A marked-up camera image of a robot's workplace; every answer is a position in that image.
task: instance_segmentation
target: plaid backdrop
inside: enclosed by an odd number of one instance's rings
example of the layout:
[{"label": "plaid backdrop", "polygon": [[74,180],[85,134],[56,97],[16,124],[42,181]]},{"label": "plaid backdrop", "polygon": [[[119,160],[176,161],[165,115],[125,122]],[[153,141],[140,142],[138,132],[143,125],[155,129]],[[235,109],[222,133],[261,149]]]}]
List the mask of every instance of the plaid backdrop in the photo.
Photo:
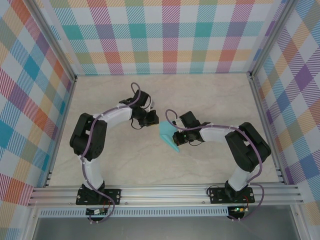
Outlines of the plaid backdrop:
[{"label": "plaid backdrop", "polygon": [[308,228],[320,239],[320,0],[300,0],[256,76],[291,184],[301,186]]},{"label": "plaid backdrop", "polygon": [[96,75],[247,72],[281,0],[48,1],[37,0],[71,65]]},{"label": "plaid backdrop", "polygon": [[0,0],[0,239],[21,232],[45,177],[71,81],[22,0]]}]

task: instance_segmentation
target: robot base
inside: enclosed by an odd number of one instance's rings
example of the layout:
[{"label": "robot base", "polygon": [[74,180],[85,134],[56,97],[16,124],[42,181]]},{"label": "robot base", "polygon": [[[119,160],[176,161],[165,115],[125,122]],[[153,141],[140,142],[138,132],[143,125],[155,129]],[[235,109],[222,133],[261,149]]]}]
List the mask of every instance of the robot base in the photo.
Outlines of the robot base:
[{"label": "robot base", "polygon": [[208,194],[211,204],[253,204],[255,202],[254,192],[251,187],[244,188],[242,193],[234,201],[231,201],[225,194],[224,187],[210,187]]},{"label": "robot base", "polygon": [[[100,192],[109,196],[113,199],[115,205],[120,204],[121,199],[121,189],[105,189],[105,183],[98,189]],[[108,205],[109,200],[93,191],[92,189],[86,187],[84,184],[78,190],[76,196],[76,205]]]}]

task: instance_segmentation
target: black mounting plate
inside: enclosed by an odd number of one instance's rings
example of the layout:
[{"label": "black mounting plate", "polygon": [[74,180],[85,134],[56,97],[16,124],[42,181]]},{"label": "black mounting plate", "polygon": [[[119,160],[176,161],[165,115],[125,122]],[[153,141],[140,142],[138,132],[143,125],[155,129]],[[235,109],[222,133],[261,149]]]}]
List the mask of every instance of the black mounting plate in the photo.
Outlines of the black mounting plate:
[{"label": "black mounting plate", "polygon": [[242,194],[237,197],[235,201],[231,201],[229,197],[225,194],[224,187],[210,187],[207,191],[210,196],[210,203],[211,204],[246,204],[248,198],[248,203],[253,204],[255,202],[254,191],[251,187],[246,187]]},{"label": "black mounting plate", "polygon": [[[105,195],[109,196],[110,198],[113,199],[115,205],[120,204],[120,199],[121,199],[121,189],[102,189],[99,191],[102,191]],[[86,196],[86,191],[83,187],[81,187],[78,190],[77,198],[76,198],[76,205],[105,205],[108,206],[109,203],[106,201],[105,197],[94,197],[94,198],[88,198]]]}]

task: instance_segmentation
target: light blue object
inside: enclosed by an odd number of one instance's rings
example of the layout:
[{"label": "light blue object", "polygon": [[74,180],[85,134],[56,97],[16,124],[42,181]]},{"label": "light blue object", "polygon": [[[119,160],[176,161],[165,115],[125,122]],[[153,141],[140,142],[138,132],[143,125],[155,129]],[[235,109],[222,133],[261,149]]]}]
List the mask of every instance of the light blue object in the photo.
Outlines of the light blue object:
[{"label": "light blue object", "polygon": [[172,136],[177,131],[177,129],[172,126],[167,121],[161,121],[159,123],[159,136],[160,138],[168,144],[170,147],[172,147],[174,150],[176,150],[178,153],[180,152],[178,146],[175,144],[174,139]]}]

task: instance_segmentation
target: robotic arm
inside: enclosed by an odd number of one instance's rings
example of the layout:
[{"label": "robotic arm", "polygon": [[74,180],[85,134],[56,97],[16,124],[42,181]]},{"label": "robotic arm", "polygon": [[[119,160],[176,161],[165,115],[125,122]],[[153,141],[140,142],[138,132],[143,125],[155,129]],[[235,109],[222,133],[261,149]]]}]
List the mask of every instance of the robotic arm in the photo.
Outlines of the robotic arm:
[{"label": "robotic arm", "polygon": [[[98,157],[104,149],[107,130],[119,123],[128,120],[133,121],[134,119],[138,121],[141,128],[158,124],[159,117],[156,114],[156,110],[151,110],[153,107],[154,102],[149,94],[140,91],[139,97],[139,91],[136,91],[134,97],[120,101],[114,110],[106,114],[98,113],[90,115],[83,113],[80,115],[70,139],[70,146],[73,148],[74,153],[78,155],[79,159],[82,159],[85,176],[94,189],[103,192],[105,188],[105,183],[100,173]],[[98,118],[98,120],[92,130],[92,124],[96,118]],[[83,156],[89,139],[89,148]],[[82,194],[82,196],[78,195],[78,199],[81,197],[82,200],[85,199],[84,202],[92,205],[100,203],[102,196],[97,194],[94,189],[88,185],[87,180],[84,180],[80,188],[81,192],[85,192],[85,194]]]},{"label": "robotic arm", "polygon": [[[199,127],[194,130],[179,130],[175,132],[172,137],[177,146],[191,143],[195,140],[200,142],[220,142],[229,145],[237,167],[233,175],[226,181],[224,192],[220,193],[221,196],[219,198],[228,198],[231,202],[236,202],[248,186],[248,180],[260,169],[258,156],[253,147],[246,144],[244,136],[234,129],[210,127],[210,122],[200,124],[191,111],[175,119],[172,123],[182,129]],[[237,128],[243,131],[253,142],[263,163],[271,154],[268,144],[250,123],[245,122]]]}]

